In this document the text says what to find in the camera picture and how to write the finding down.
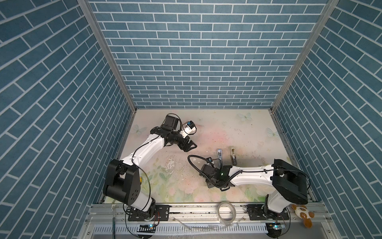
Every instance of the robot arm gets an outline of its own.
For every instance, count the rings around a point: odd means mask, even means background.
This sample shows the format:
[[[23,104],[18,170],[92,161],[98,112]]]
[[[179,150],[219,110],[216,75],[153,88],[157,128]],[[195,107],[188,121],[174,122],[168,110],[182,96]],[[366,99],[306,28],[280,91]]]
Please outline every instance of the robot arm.
[[[227,190],[229,187],[242,184],[274,187],[276,190],[267,195],[263,207],[264,214],[270,217],[275,213],[281,213],[291,203],[302,205],[308,203],[307,175],[281,159],[275,159],[273,164],[261,167],[229,165],[217,169],[212,163],[204,164],[199,173],[206,178],[209,188],[219,187],[221,190]]]
[[[181,126],[176,131],[178,121],[178,118],[167,115],[163,124],[154,127],[146,141],[133,153],[120,161],[112,160],[106,169],[104,195],[140,210],[144,218],[151,218],[155,200],[141,192],[139,169],[168,143],[178,145],[184,152],[197,147],[188,136],[196,132],[195,124],[189,121],[183,129]]]

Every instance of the blue brick wallpaper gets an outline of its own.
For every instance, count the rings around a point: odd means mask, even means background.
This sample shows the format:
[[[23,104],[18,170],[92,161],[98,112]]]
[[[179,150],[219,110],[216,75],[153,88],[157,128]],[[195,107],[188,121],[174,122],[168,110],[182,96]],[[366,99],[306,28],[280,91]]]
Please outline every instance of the blue brick wallpaper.
[[[343,238],[381,238],[381,13],[340,0],[276,111]]]
[[[90,0],[138,108],[269,108],[327,0]]]
[[[0,1],[0,238],[78,236],[130,115],[76,0]]]

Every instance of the plush toy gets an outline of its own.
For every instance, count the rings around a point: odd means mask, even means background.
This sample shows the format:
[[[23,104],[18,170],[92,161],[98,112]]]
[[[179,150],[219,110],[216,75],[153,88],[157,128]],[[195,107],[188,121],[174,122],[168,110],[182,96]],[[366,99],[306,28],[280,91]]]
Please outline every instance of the plush toy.
[[[311,218],[314,217],[314,213],[309,211],[305,205],[296,205],[292,204],[292,208],[295,210],[296,215],[304,220],[304,225],[307,228],[312,227],[312,220]]]

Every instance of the table surface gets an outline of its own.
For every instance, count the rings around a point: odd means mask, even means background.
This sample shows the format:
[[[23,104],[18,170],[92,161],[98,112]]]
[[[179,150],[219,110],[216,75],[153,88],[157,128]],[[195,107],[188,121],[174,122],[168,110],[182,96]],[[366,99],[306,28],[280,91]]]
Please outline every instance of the table surface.
[[[237,166],[258,167],[272,164],[274,159],[290,162],[268,110],[168,110],[140,109],[137,111],[121,158],[139,147],[160,126],[168,113],[177,114],[183,123],[192,120],[197,132],[190,138],[197,148],[183,152],[176,145],[158,151],[149,164],[142,166],[151,184],[151,197],[157,203],[188,202],[263,202],[274,188],[264,185],[240,185],[225,192],[209,189],[205,180],[187,161],[190,154],[217,158],[223,151],[223,164],[231,165],[231,148],[235,148]],[[204,161],[193,158],[201,168]],[[147,179],[142,177],[142,190],[148,194]]]

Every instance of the aluminum frame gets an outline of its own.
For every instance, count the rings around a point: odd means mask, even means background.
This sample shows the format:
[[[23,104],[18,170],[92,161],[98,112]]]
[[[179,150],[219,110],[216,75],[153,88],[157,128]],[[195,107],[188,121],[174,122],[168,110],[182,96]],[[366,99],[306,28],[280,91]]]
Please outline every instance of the aluminum frame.
[[[298,71],[303,65],[306,57],[308,56],[310,50],[312,49],[314,43],[316,42],[318,36],[320,35],[322,29],[324,28],[326,22],[328,21],[330,15],[332,14],[334,8],[337,6],[339,0],[328,0],[325,7],[322,9],[321,15],[317,20],[317,23],[314,25],[309,38],[306,40],[301,53],[298,55],[294,65],[292,66],[288,77],[286,78],[283,86],[281,86],[280,92],[276,96],[275,101],[272,103],[270,107],[273,111],[277,109],[280,105],[282,98],[287,93],[289,86],[294,81]]]
[[[123,95],[126,98],[127,103],[131,107],[131,110],[135,113],[137,108],[135,107],[134,101],[131,98],[129,92],[127,91],[127,87],[126,87],[126,84],[123,80],[121,72],[119,71],[117,64],[114,60],[114,57],[112,55],[112,52],[110,51],[110,48],[106,43],[105,37],[101,31],[101,28],[98,25],[96,16],[94,15],[94,12],[93,12],[90,4],[89,4],[89,1],[88,0],[77,0],[77,1],[78,1],[78,4],[79,4],[82,12],[84,13],[84,16],[85,16],[87,22],[89,23],[90,28],[92,29],[92,31],[94,33],[95,39],[97,40],[102,52],[105,55],[107,63],[109,64],[110,69],[112,70],[112,72],[115,76],[115,79],[116,79],[119,87],[121,88]]]
[[[278,132],[278,135],[280,136],[280,139],[283,142],[284,148],[286,150],[286,153],[289,156],[289,159],[290,159],[292,165],[301,170],[301,167],[300,167],[300,165],[298,163],[296,155],[293,152],[292,147],[290,146],[290,142],[289,142],[288,138],[286,137],[287,135],[285,134],[283,128],[281,127],[276,114],[272,110],[269,110],[269,114],[270,114],[270,117],[273,120],[273,123],[276,126],[276,130]],[[314,192],[313,192],[313,190],[311,188],[308,189],[308,193],[311,196],[313,201],[317,201],[317,197],[315,196],[315,194],[314,194]]]
[[[246,205],[248,203],[232,203],[236,210],[235,224],[239,219],[243,218],[238,224],[246,226],[250,223],[269,223],[274,220],[258,220],[250,221],[248,213],[246,212]],[[125,212],[123,211],[121,203],[114,204],[92,204],[89,214],[85,219],[79,239],[90,239],[95,225],[111,224],[113,217],[115,224],[125,224]],[[176,225],[179,222],[173,218],[180,220],[183,223],[219,223],[217,219],[217,207],[219,203],[158,203],[158,205],[170,205],[169,221],[161,221],[163,224]],[[307,207],[310,211],[315,213],[312,222],[322,224],[328,239],[339,239],[339,234],[333,224],[333,221],[327,211],[323,202],[309,202]],[[291,223],[301,223],[292,207],[288,207],[291,215]],[[231,211],[228,208],[220,209],[221,215],[229,215]],[[137,222],[126,221],[126,224],[136,224]]]

